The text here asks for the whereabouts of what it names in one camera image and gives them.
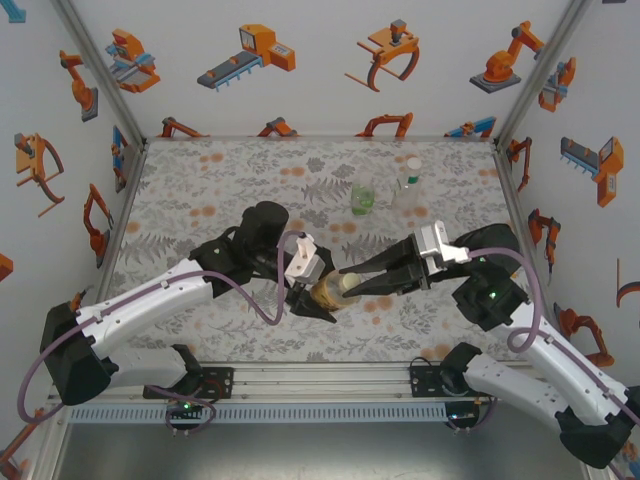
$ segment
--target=orange robot illustration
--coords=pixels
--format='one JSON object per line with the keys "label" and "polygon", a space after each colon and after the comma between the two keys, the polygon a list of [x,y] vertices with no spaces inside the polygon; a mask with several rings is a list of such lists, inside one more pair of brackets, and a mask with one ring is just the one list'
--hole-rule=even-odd
{"label": "orange robot illustration", "polygon": [[555,112],[557,106],[567,97],[569,85],[576,74],[576,58],[571,57],[568,62],[558,63],[556,71],[549,76],[538,95],[540,107]]}
{"label": "orange robot illustration", "polygon": [[531,137],[525,138],[522,142],[511,140],[509,147],[507,147],[507,159],[509,165],[513,168],[514,163],[518,163],[520,159],[520,152],[524,150],[524,172],[522,173],[522,180],[518,185],[518,192],[521,192],[524,187],[529,183],[529,161],[531,159]]}
{"label": "orange robot illustration", "polygon": [[[398,80],[405,81],[409,78],[409,75],[411,75],[416,68],[418,59],[420,58],[420,47],[418,46],[420,39],[407,30],[407,24],[405,22],[398,19],[392,22],[389,28],[378,30],[369,35],[368,38],[369,41],[375,43],[379,48],[374,49],[362,42],[358,42],[359,47],[364,48],[372,55],[371,68],[367,75],[367,81],[360,80],[350,73],[345,73],[345,76],[370,88],[374,92],[380,91],[375,83],[379,70],[393,75]],[[402,73],[396,73],[385,67],[391,60],[404,54],[411,55],[411,58]]]}
{"label": "orange robot illustration", "polygon": [[518,60],[522,46],[525,45],[533,50],[537,59],[542,52],[544,43],[538,39],[530,30],[531,22],[522,22],[511,30],[513,40],[508,50],[500,50],[491,56],[487,61],[485,72],[475,75],[469,81],[487,93],[497,92],[507,87],[520,83],[521,78],[513,73],[513,65]]}
{"label": "orange robot illustration", "polygon": [[[58,197],[49,188],[48,182],[55,177],[64,173],[64,167],[62,161],[56,149],[49,143],[48,140],[42,138],[37,133],[28,137],[21,133],[17,133],[14,137],[14,144],[16,146],[16,173],[22,173],[26,170],[29,171],[29,176],[20,180],[16,185],[21,187],[30,180],[33,180],[45,196],[52,202],[47,208],[38,214],[38,218],[50,211],[56,205],[59,205],[64,201],[64,197]],[[53,175],[47,176],[44,169],[44,153],[48,151],[53,157],[53,161],[58,169]]]}
{"label": "orange robot illustration", "polygon": [[98,89],[87,88],[82,77],[76,70],[77,66],[84,65],[80,55],[67,55],[64,50],[60,50],[60,65],[66,69],[73,78],[71,91],[73,98],[80,104],[80,118],[83,122],[88,122],[98,116]]}
{"label": "orange robot illustration", "polygon": [[[105,230],[104,233],[100,232],[100,230],[95,228],[91,223],[91,208],[93,207],[94,201],[98,204],[102,213],[107,217],[109,229]],[[98,189],[93,183],[89,184],[89,196],[84,204],[82,219],[84,227],[87,229],[87,232],[89,232],[89,244],[96,254],[96,268],[100,268],[104,261],[107,245],[109,245],[109,237],[111,236],[110,230],[113,228],[113,217],[111,216],[111,212],[107,208],[107,204],[104,202],[102,195],[100,195],[100,192],[98,192]]]}
{"label": "orange robot illustration", "polygon": [[624,167],[624,149],[616,137],[611,137],[598,153],[562,137],[560,154],[575,168],[582,168],[582,173],[591,174],[591,180],[598,185],[598,205],[604,208],[616,198],[618,172]]}
{"label": "orange robot illustration", "polygon": [[616,259],[616,307],[620,308],[620,302],[630,293],[640,292],[640,282],[628,282],[621,285],[620,259]]}
{"label": "orange robot illustration", "polygon": [[600,330],[600,327],[592,317],[578,315],[575,310],[571,308],[562,310],[557,303],[553,304],[553,311],[558,319],[560,331],[567,340],[583,327],[591,331],[593,339],[596,341],[596,346],[598,347],[598,353],[585,355],[591,363],[596,367],[610,367],[615,363],[615,359],[609,354],[607,345],[604,343],[602,330]]}
{"label": "orange robot illustration", "polygon": [[467,122],[464,125],[460,125],[458,128],[448,131],[444,134],[445,137],[471,137],[477,133],[480,134],[480,138],[489,138],[493,127],[496,124],[496,117],[487,117],[477,122]]}
{"label": "orange robot illustration", "polygon": [[551,283],[551,273],[553,272],[553,265],[556,263],[556,241],[558,239],[558,233],[562,226],[555,218],[543,217],[540,215],[540,210],[535,208],[529,214],[529,232],[533,239],[533,244],[537,247],[540,240],[542,240],[542,229],[547,229],[547,240],[544,246],[544,258],[547,260],[549,266],[549,284]]}
{"label": "orange robot illustration", "polygon": [[193,128],[189,128],[186,125],[178,122],[173,117],[167,117],[162,120],[162,133],[158,135],[158,138],[172,138],[175,132],[182,132],[189,137],[209,137],[210,135],[202,135],[196,132]]}
{"label": "orange robot illustration", "polygon": [[272,122],[268,122],[267,125],[262,129],[262,131],[258,134],[259,137],[268,137],[273,132],[276,133],[279,137],[297,137],[298,132],[296,132],[293,128],[287,125],[284,118],[278,117]]}
{"label": "orange robot illustration", "polygon": [[[37,409],[35,412],[35,418],[42,417],[44,413],[44,408]],[[16,465],[13,463],[12,459],[18,449],[24,444],[38,425],[38,423],[30,423],[26,425],[5,449],[0,450],[0,475],[7,480],[20,480],[25,478],[24,473],[26,468],[29,466],[29,460],[24,460],[20,465]]]}
{"label": "orange robot illustration", "polygon": [[229,60],[213,67],[198,77],[198,83],[207,88],[220,90],[229,86],[240,74],[251,73],[253,67],[275,65],[287,72],[296,68],[296,53],[293,49],[276,41],[276,32],[260,24],[240,27],[240,42],[243,50]]}
{"label": "orange robot illustration", "polygon": [[113,43],[105,49],[113,58],[109,71],[118,86],[131,93],[141,93],[160,81],[155,58],[144,51],[140,40],[129,32],[116,28]]}
{"label": "orange robot illustration", "polygon": [[93,285],[89,285],[87,288],[82,290],[81,292],[76,293],[73,298],[69,301],[69,308],[72,312],[77,311],[82,306],[82,300],[89,290],[93,288]]}
{"label": "orange robot illustration", "polygon": [[13,260],[0,253],[0,282],[13,273]]}
{"label": "orange robot illustration", "polygon": [[406,115],[382,115],[369,120],[364,131],[358,133],[356,137],[373,137],[373,131],[378,125],[383,123],[397,123],[398,128],[396,130],[395,137],[404,138],[407,134],[407,130],[409,130],[409,127],[411,126],[411,122],[413,122],[413,113],[411,112]]}

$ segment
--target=robot arm wallpaper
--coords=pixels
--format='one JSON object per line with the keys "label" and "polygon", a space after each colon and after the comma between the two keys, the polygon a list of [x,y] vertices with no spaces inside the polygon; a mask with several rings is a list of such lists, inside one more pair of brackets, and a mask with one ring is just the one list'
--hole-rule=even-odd
{"label": "robot arm wallpaper", "polygon": [[[28,12],[26,21],[8,23],[5,18],[0,28],[2,43],[12,45],[0,53],[7,67],[0,73],[5,113],[0,120],[4,151],[0,401],[4,405],[15,401],[20,380],[39,348],[41,319],[54,299],[78,304],[86,294],[84,301],[93,301],[96,290],[85,290],[100,282],[102,270],[96,269],[96,261],[108,248],[102,236],[113,226],[98,210],[104,206],[117,221],[124,205],[124,193],[118,195],[114,189],[110,151],[113,126],[118,124],[115,114],[106,98],[100,98],[91,70],[77,54],[52,4],[17,3]],[[5,8],[11,5],[15,4],[3,2]],[[119,168],[127,172],[131,158],[123,154],[131,142],[123,143],[122,138],[130,136],[122,131],[117,148],[124,160]],[[83,207],[90,185],[97,195],[88,235]],[[31,414],[42,405],[50,385],[50,377],[39,372],[27,396]],[[23,426],[12,410],[4,409],[0,415],[2,447]]]}
{"label": "robot arm wallpaper", "polygon": [[[626,384],[640,380],[640,44],[629,35],[638,15],[637,2],[594,2],[507,150],[515,185],[527,179],[519,200],[539,272],[553,272],[561,331]],[[525,138],[529,168],[518,147]],[[637,448],[620,459],[640,478]]]}
{"label": "robot arm wallpaper", "polygon": [[[168,115],[211,135],[256,135],[282,117],[305,136],[355,135],[411,112],[400,132],[487,138],[568,4],[187,0],[176,14],[169,0],[74,1],[149,137]],[[568,80],[556,79],[558,95]]]}

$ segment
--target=gray floor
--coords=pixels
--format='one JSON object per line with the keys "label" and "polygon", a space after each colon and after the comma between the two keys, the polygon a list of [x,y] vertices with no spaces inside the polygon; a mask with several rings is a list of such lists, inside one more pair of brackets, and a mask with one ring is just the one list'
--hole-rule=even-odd
{"label": "gray floor", "polygon": [[543,425],[500,404],[454,437],[441,424],[219,425],[192,438],[162,426],[78,425],[62,480],[563,480],[578,461]]}

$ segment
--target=cable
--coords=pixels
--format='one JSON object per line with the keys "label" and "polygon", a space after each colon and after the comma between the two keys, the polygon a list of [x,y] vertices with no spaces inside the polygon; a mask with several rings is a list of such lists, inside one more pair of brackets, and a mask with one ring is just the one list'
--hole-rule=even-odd
{"label": "cable", "polygon": [[415,362],[416,360],[422,360],[424,362],[427,363],[427,365],[429,365],[430,367],[433,367],[433,364],[426,358],[424,357],[416,357],[413,360],[411,360],[411,362],[409,362],[409,370],[411,370],[411,368],[413,367],[413,362]]}
{"label": "cable", "polygon": [[[545,341],[550,341],[550,343],[555,346],[558,350],[560,350],[567,358],[569,358],[573,363],[575,363],[580,370],[582,370],[592,381],[596,384],[596,386],[602,391],[605,398],[611,399],[611,401],[621,410],[623,411],[629,419],[631,419],[636,425],[640,426],[640,417],[638,417],[634,412],[631,411],[629,407],[627,407],[620,398],[618,398],[615,394],[613,394],[609,387],[600,380],[600,377],[593,373],[593,371],[571,350],[557,342],[555,338],[546,332],[540,331],[540,322],[542,316],[542,294],[540,292],[540,283],[538,277],[535,273],[533,265],[525,259],[519,253],[510,250],[508,248],[481,248],[479,250],[474,250],[469,253],[469,257],[477,258],[485,255],[506,255],[508,257],[517,260],[525,269],[527,274],[527,280],[529,281],[529,286],[532,290],[533,296],[533,321],[530,327],[516,328],[514,329],[509,337],[507,338],[507,346],[509,349],[515,353],[523,353],[525,352],[535,341],[536,337],[540,336]],[[517,336],[526,334],[527,338],[520,346],[514,345],[514,340]]]}
{"label": "cable", "polygon": [[451,421],[450,418],[447,418],[447,426],[458,433],[460,430],[466,430],[467,433],[472,432],[473,430],[477,430],[486,424],[491,417],[495,414],[496,406],[498,405],[498,399],[496,397],[491,397],[489,400],[489,406],[487,407],[487,411],[484,413],[484,416],[476,423],[473,427],[462,429],[458,427],[455,423]]}
{"label": "cable", "polygon": [[[165,397],[169,397],[169,398],[173,398],[175,400],[179,400],[181,402],[189,402],[189,403],[197,403],[199,405],[202,405],[204,407],[207,407],[209,410],[211,410],[211,414],[209,415],[209,418],[207,418],[204,422],[202,422],[200,425],[198,425],[197,427],[191,429],[191,430],[185,430],[185,435],[193,435],[194,433],[199,432],[200,430],[202,430],[204,427],[206,427],[207,425],[209,425],[214,418],[216,418],[216,408],[213,406],[213,404],[215,402],[217,402],[218,400],[214,400],[213,402],[208,402],[202,398],[196,398],[193,395],[195,395],[196,393],[193,393],[192,395],[180,395],[177,393],[173,393],[170,392],[169,390],[165,390],[164,388],[160,388],[160,387],[156,387],[153,385],[147,385],[147,388],[149,390],[151,390],[152,392],[155,392],[157,394],[160,395],[164,395]],[[164,416],[164,423],[167,427],[169,427],[170,430],[174,430],[174,426],[171,424],[171,410],[167,410],[167,413]]]}
{"label": "cable", "polygon": [[[217,278],[219,280],[222,280],[223,282],[227,283],[228,285],[230,285],[231,287],[233,287],[235,290],[238,291],[238,293],[240,293],[240,295],[242,295],[244,297],[244,299],[249,303],[249,305],[256,311],[256,313],[258,313],[258,315],[269,325],[277,325],[278,323],[280,323],[280,320],[282,319],[282,315],[284,313],[284,300],[285,300],[285,287],[284,287],[284,244],[287,241],[287,239],[291,236],[301,236],[302,232],[298,232],[295,230],[291,230],[288,232],[285,232],[282,234],[282,236],[280,237],[280,240],[278,241],[278,256],[277,256],[277,267],[278,267],[278,310],[276,312],[276,316],[273,319],[270,319],[267,314],[260,308],[260,306],[255,302],[255,300],[253,298],[251,298],[251,295],[249,295],[240,285],[238,285],[236,282],[234,282],[233,280],[231,280],[229,277],[227,277],[226,275],[223,275],[219,272],[213,272],[213,271],[208,271],[208,270],[203,270],[203,271],[199,271],[199,272],[187,272],[187,273],[183,273],[180,275],[175,275],[173,277],[167,278],[164,280],[164,282],[167,282],[168,284],[173,284],[176,282],[179,282],[180,280],[185,280],[187,278],[193,278],[193,277],[213,277],[213,278]],[[101,312],[101,316],[107,316],[113,312],[115,312],[116,310],[118,310],[119,308],[124,307],[125,305],[128,305],[146,295],[148,295],[151,292],[155,292],[158,289],[164,288],[162,286],[162,284],[160,282],[150,285],[147,288],[144,288],[142,290],[140,290],[139,292],[134,293],[133,295],[131,295],[130,297],[127,297],[123,300],[120,300],[119,302],[116,302],[112,305],[109,305],[108,307],[105,307]],[[85,320],[84,322],[80,323],[79,325],[73,327],[71,330],[63,333],[62,335],[60,335],[58,338],[56,338],[53,342],[51,342],[51,344],[45,348],[42,353],[40,353],[40,355],[38,355],[38,357],[36,358],[36,360],[33,362],[33,364],[29,367],[29,369],[27,370],[27,373],[24,376],[24,379],[22,380],[22,383],[20,384],[20,388],[18,389],[18,400],[17,400],[17,407],[18,407],[18,416],[25,422],[27,423],[41,423],[44,422],[45,420],[48,420],[49,418],[53,417],[56,413],[58,413],[60,411],[60,409],[62,409],[62,407],[64,407],[63,403],[60,403],[58,405],[56,405],[55,407],[53,407],[52,410],[50,410],[49,412],[45,413],[44,415],[42,415],[41,417],[32,417],[27,413],[27,410],[25,408],[25,398],[27,396],[27,389],[29,388],[29,384],[31,383],[31,380],[33,379],[33,376],[35,375],[36,370],[38,369],[38,367],[45,361],[45,359],[51,355],[51,353],[53,351],[55,351],[56,348],[58,348],[60,345],[62,345],[65,341],[67,341],[69,338],[73,337],[75,334],[80,333],[82,330],[84,330],[85,328],[87,328],[89,325],[97,322],[98,319],[93,316],[91,318],[88,318],[87,320]],[[197,399],[195,397],[189,397],[189,396],[181,396],[183,398],[182,401],[188,401],[188,402],[194,402],[194,403],[200,403],[201,399]]]}
{"label": "cable", "polygon": [[620,470],[618,470],[618,467],[616,467],[613,462],[611,462],[609,464],[609,470],[611,470],[613,472],[613,474],[616,476],[616,478],[618,480],[626,480],[627,479],[627,477],[625,477],[622,474],[622,472]]}

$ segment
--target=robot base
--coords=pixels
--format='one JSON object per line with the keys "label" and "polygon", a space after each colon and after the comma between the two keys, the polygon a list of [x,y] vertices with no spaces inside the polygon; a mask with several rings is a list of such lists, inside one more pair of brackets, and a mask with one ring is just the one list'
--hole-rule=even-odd
{"label": "robot base", "polygon": [[91,95],[93,95],[93,105],[91,105],[91,108],[89,110],[80,109],[82,112],[81,118],[83,122],[88,122],[98,116],[98,89],[92,88]]}
{"label": "robot base", "polygon": [[487,93],[493,93],[493,92],[497,92],[498,90],[503,90],[507,87],[510,87],[511,85],[520,83],[521,80],[522,79],[519,76],[517,76],[515,73],[511,75],[511,78],[509,78],[509,80],[505,80],[504,82],[500,82],[500,83],[487,82],[484,79],[484,73],[479,73],[475,77],[471,77],[469,79],[469,81],[472,84],[474,84],[480,90]]}

